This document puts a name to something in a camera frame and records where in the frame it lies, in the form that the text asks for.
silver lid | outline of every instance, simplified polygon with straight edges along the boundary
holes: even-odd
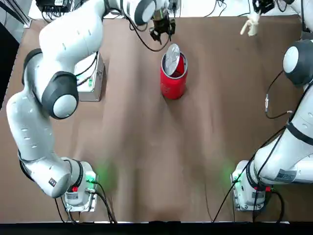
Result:
[[[177,69],[180,58],[180,49],[177,44],[171,44],[166,52],[165,58],[165,72],[171,76]]]

brown table surface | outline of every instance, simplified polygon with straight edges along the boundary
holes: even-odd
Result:
[[[177,19],[173,43],[186,55],[189,74],[185,95],[175,101],[164,99],[159,90],[160,60],[166,49],[152,53],[125,20],[104,20],[100,52],[107,84],[102,100],[81,102],[72,117],[52,123],[56,153],[93,165],[113,200],[117,220],[210,221],[205,188],[214,217],[237,163],[248,160],[284,125],[287,117],[265,117],[264,99],[268,85],[282,69],[286,48],[300,36],[299,19],[262,17],[256,37],[240,36],[245,20]],[[4,107],[22,89],[23,61],[39,47],[43,26],[34,21],[25,30]],[[141,35],[149,45],[159,47],[147,32]],[[272,87],[271,111],[293,109],[301,92],[283,75]],[[20,170],[5,108],[0,126],[0,222],[60,221],[54,200]],[[106,180],[103,167],[112,172],[106,173]],[[277,189],[285,200],[284,220],[313,219],[312,186]],[[258,220],[275,221],[279,210],[274,195]],[[82,213],[80,218],[108,220],[100,200],[96,212]],[[217,220],[233,220],[230,197]],[[236,212],[236,220],[251,220],[251,213]]]

red cup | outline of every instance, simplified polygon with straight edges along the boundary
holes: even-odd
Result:
[[[185,92],[188,62],[184,54],[180,53],[177,69],[171,76],[168,76],[164,71],[165,58],[166,54],[163,55],[161,60],[161,92],[168,99],[178,99]]]

metal box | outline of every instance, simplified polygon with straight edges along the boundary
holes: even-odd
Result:
[[[74,74],[79,74],[88,68],[95,59],[96,53],[78,62],[75,66]],[[77,76],[77,84],[85,79],[88,80],[77,87],[80,101],[100,101],[102,82],[105,78],[105,66],[103,59],[98,53],[96,63],[94,63],[85,73]]]

cable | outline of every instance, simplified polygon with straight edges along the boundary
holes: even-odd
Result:
[[[225,11],[226,10],[226,8],[227,8],[227,4],[225,3],[225,2],[223,2],[222,1],[222,3],[225,5],[225,8],[223,8],[223,10],[220,12],[220,14],[219,14],[219,17],[221,16],[221,14],[223,13],[223,11]]]
[[[120,6],[123,6],[123,0],[120,0]],[[164,45],[163,47],[161,47],[160,49],[152,49],[152,48],[150,48],[150,47],[143,41],[143,39],[141,38],[141,36],[139,35],[139,33],[138,33],[137,29],[136,29],[136,26],[135,26],[134,22],[130,19],[130,17],[129,17],[127,14],[125,14],[124,9],[123,9],[123,8],[121,8],[121,10],[119,10],[119,9],[117,9],[117,8],[111,8],[111,9],[118,11],[121,15],[124,15],[124,17],[125,17],[125,18],[131,23],[131,25],[134,27],[134,31],[135,31],[135,33],[137,34],[137,36],[138,36],[138,38],[140,39],[140,41],[141,41],[141,42],[143,43],[143,45],[144,45],[147,49],[149,49],[150,51],[152,51],[152,52],[160,52],[160,51],[162,51],[162,50],[167,46],[168,42],[170,41],[170,36],[168,36],[165,45]]]
[[[285,202],[284,202],[282,195],[278,191],[273,189],[272,193],[276,194],[280,200],[280,205],[281,205],[280,214],[279,214],[278,220],[276,221],[276,223],[280,223],[280,222],[282,222],[284,214],[285,214]]]
[[[59,214],[60,219],[62,220],[62,223],[65,223],[65,221],[63,220],[63,218],[62,218],[62,216],[61,216],[61,213],[60,213],[60,209],[59,209],[59,205],[58,205],[57,199],[56,199],[56,198],[54,198],[54,201],[55,201],[55,205],[57,206],[57,209],[58,209],[58,214]]]
[[[246,15],[246,14],[251,14],[250,0],[248,0],[248,5],[249,5],[249,12],[240,14],[239,16],[244,16],[244,15]]]
[[[182,1],[182,0],[180,0],[180,10],[179,10],[179,18],[180,18],[180,16],[181,16],[181,8],[182,8],[182,4],[181,4],[181,1]]]
[[[96,71],[96,68],[97,68],[97,61],[98,61],[98,57],[96,58],[96,65],[95,65],[95,67],[94,67],[94,70],[92,71],[92,74],[89,76],[89,77],[86,77],[83,81],[81,81],[81,82],[79,82],[78,84],[77,84],[77,86],[79,87],[79,86],[81,86],[81,85],[83,85],[85,82],[87,82],[92,76],[93,76],[93,74],[94,74],[94,72]]]
[[[281,8],[280,8],[280,5],[279,5],[279,3],[278,3],[278,0],[276,0],[276,3],[277,3],[277,6],[278,6],[278,9],[280,10],[280,12],[285,12],[285,11],[286,11],[286,9],[287,9],[287,3],[286,3],[286,5],[285,5],[285,9],[281,9]]]
[[[46,21],[48,24],[50,23],[45,17],[44,17],[44,11],[41,11],[41,16],[43,17],[44,21]]]
[[[271,82],[271,84],[269,85],[268,90],[267,90],[267,92],[266,92],[266,97],[265,97],[265,115],[266,115],[266,117],[269,118],[269,119],[280,118],[280,117],[282,117],[282,116],[284,116],[284,115],[286,115],[286,114],[291,114],[291,113],[292,113],[292,111],[285,111],[285,112],[283,112],[283,113],[281,113],[281,114],[279,114],[279,115],[277,115],[277,116],[274,116],[274,117],[270,117],[270,116],[268,115],[268,104],[269,104],[269,95],[268,95],[268,94],[269,94],[269,91],[270,91],[272,85],[275,83],[275,81],[279,78],[279,76],[280,76],[282,73],[283,73],[283,70],[281,70],[281,71],[278,73],[278,75],[275,77],[275,79]]]
[[[283,128],[281,128],[281,129],[280,129],[279,131],[277,131],[274,135],[272,135],[267,141],[265,141],[265,142],[258,148],[258,150],[259,150],[260,148],[263,148],[265,145],[267,145],[268,142],[271,141],[271,139],[273,139],[277,134],[279,134],[279,133],[283,130]],[[246,170],[247,166],[248,166],[248,165],[250,164],[250,162],[253,160],[255,154],[256,154],[256,152],[252,155],[252,157],[250,158],[250,160],[248,161],[248,163],[245,165],[244,169],[243,169],[242,172],[239,174],[238,178],[233,182],[233,184],[232,184],[232,186],[230,187],[229,191],[227,192],[227,194],[226,194],[224,200],[222,201],[222,203],[221,203],[221,205],[220,205],[220,208],[219,208],[219,210],[218,210],[217,213],[216,213],[215,218],[213,219],[213,223],[215,222],[217,216],[219,215],[219,213],[220,213],[220,211],[221,211],[221,209],[222,209],[222,206],[223,206],[223,204],[225,203],[225,201],[226,201],[226,199],[227,199],[227,196],[229,195],[229,193],[231,192],[231,190],[233,189],[233,187],[235,186],[235,184],[238,182],[238,180],[240,179],[241,175],[242,175],[243,172]]]
[[[104,196],[104,199],[106,200],[107,205],[108,205],[108,207],[107,207],[107,212],[108,212],[108,215],[109,215],[109,213],[110,213],[111,211],[110,211],[110,208],[109,208],[109,204],[108,204],[108,199],[107,199],[106,193],[104,192],[104,189],[103,189],[102,185],[101,185],[99,182],[95,181],[95,182],[93,182],[93,183],[100,186],[100,188],[101,188],[101,190],[102,190],[102,193],[103,193],[103,196]],[[112,208],[112,218],[113,218],[114,220],[116,220],[116,219],[115,219],[115,215],[114,215],[113,208]]]
[[[111,211],[111,209],[110,209],[110,207],[109,207],[109,204],[108,204],[108,200],[107,200],[106,193],[104,192],[104,189],[103,189],[102,185],[101,185],[99,182],[97,182],[97,181],[91,181],[90,183],[92,183],[92,184],[97,184],[97,185],[100,186],[100,188],[101,188],[101,190],[102,190],[102,193],[103,193],[103,198],[101,198],[101,199],[102,199],[102,201],[104,202],[104,204],[105,204],[105,206],[106,206],[106,208],[107,208],[109,221],[110,221],[110,223],[113,223],[113,222],[114,222],[114,223],[117,224],[117,221],[116,221],[116,219],[115,219],[115,215],[114,215],[113,208],[112,208],[112,211]],[[97,195],[99,195],[99,196],[101,197],[100,193],[98,193],[98,192],[91,192],[91,193],[97,194]]]
[[[168,36],[166,43],[165,43],[164,46],[162,46],[160,49],[152,49],[152,48],[150,48],[150,47],[143,41],[143,39],[141,38],[141,36],[139,35],[139,33],[138,33],[138,31],[137,31],[137,29],[136,29],[136,27],[135,27],[133,21],[132,21],[127,15],[125,15],[125,18],[126,18],[126,19],[131,23],[131,25],[134,27],[134,31],[135,31],[135,33],[137,34],[137,36],[138,36],[138,38],[140,39],[140,41],[143,43],[143,45],[144,45],[147,49],[149,49],[150,51],[153,51],[153,52],[162,51],[162,50],[167,46],[168,42],[170,41],[170,36]]]
[[[213,13],[213,12],[214,12],[214,10],[215,10],[216,3],[217,3],[217,0],[215,0],[214,8],[213,8],[213,10],[211,11],[211,13],[210,13],[210,14],[207,14],[207,15],[206,15],[206,16],[204,16],[204,17],[208,17],[208,16],[212,15],[212,13]]]
[[[204,181],[204,192],[205,192],[205,202],[206,202],[206,210],[207,210],[207,214],[209,215],[211,222],[213,221],[211,213],[210,213],[210,209],[209,209],[209,205],[207,202],[207,193],[206,193],[206,182]]]
[[[303,0],[301,0],[301,19],[302,19],[302,31],[306,32],[306,26],[304,23]]]
[[[232,205],[233,205],[233,217],[234,217],[234,223],[235,223],[236,222],[236,218],[235,218],[234,196],[233,196],[233,193],[231,193],[230,195],[231,195],[231,201],[232,201]]]
[[[77,222],[73,219],[72,213],[70,211],[67,211],[62,196],[60,198],[61,198],[61,201],[62,201],[63,208],[64,208],[65,212],[68,215],[68,219],[67,220],[70,220],[72,222],[72,224],[77,224]]]
[[[135,29],[132,28],[131,26],[132,26],[131,23],[129,23],[129,29],[130,29],[130,31],[134,31]],[[144,29],[140,29],[140,28],[136,25],[136,29],[137,29],[139,32],[144,32],[144,31],[147,30],[147,28],[148,28],[148,23],[146,23],[146,26],[144,27]]]
[[[116,221],[115,217],[112,215],[112,212],[108,209],[109,205],[108,205],[106,199],[104,198],[104,196],[102,196],[99,192],[95,192],[95,194],[97,194],[101,198],[101,200],[104,202],[104,204],[105,204],[105,206],[107,208],[107,211],[108,211],[109,219],[111,218],[113,223],[117,224],[117,221]]]
[[[82,71],[82,72],[80,72],[79,74],[75,75],[76,77],[82,75],[83,73],[85,73],[87,70],[89,70],[89,69],[92,67],[92,65],[94,64],[94,62],[96,62],[96,60],[97,60],[98,53],[99,53],[99,52],[97,51],[97,52],[96,52],[96,56],[94,57],[94,59],[93,59],[91,65],[90,65],[88,68],[86,68],[84,71]]]

